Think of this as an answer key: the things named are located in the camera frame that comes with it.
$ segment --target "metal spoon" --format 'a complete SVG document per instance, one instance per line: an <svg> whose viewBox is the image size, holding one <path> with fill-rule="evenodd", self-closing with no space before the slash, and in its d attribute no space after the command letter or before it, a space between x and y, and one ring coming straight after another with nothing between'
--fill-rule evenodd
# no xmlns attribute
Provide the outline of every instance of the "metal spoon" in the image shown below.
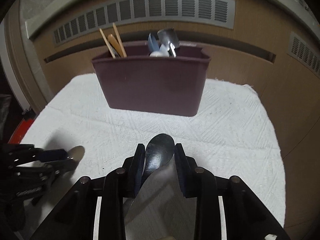
<svg viewBox="0 0 320 240"><path fill-rule="evenodd" d="M174 140L165 133L154 136L146 147L146 165L142 174L140 188L155 170L165 166L174 153ZM123 204L124 216L127 215L134 198L128 198Z"/></svg>

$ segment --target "wooden handle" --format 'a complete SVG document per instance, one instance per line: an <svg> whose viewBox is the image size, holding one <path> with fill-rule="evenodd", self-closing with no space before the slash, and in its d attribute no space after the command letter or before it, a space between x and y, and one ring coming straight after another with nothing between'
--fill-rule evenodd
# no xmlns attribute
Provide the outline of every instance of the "wooden handle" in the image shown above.
<svg viewBox="0 0 320 240"><path fill-rule="evenodd" d="M113 29L115 30L115 33L116 33L116 36L117 36L121 51L123 53L123 57L127 57L127 54L126 54L126 52L124 50L124 47L123 47L123 44L122 44L118 29L117 29L117 26L115 25L115 23L113 23L112 26L113 26Z"/></svg>
<svg viewBox="0 0 320 240"><path fill-rule="evenodd" d="M103 39L104 39L104 42L106 43L106 45L107 45L107 47L108 47L108 50L109 50L110 53L111 53L111 56L112 56L113 58L116 58L116 56L115 56L115 54L113 53L113 51L112 51L112 49L111 49L111 46L110 46L109 42L107 41L107 38L106 38L106 36L104 35L102 29L99 28L99 31L100 31Z"/></svg>
<svg viewBox="0 0 320 240"><path fill-rule="evenodd" d="M118 52L120 57L124 57L124 54L122 53L122 50L121 50L121 47L120 47L118 41L116 40L116 38L112 34L108 35L108 41L115 48L115 50Z"/></svg>

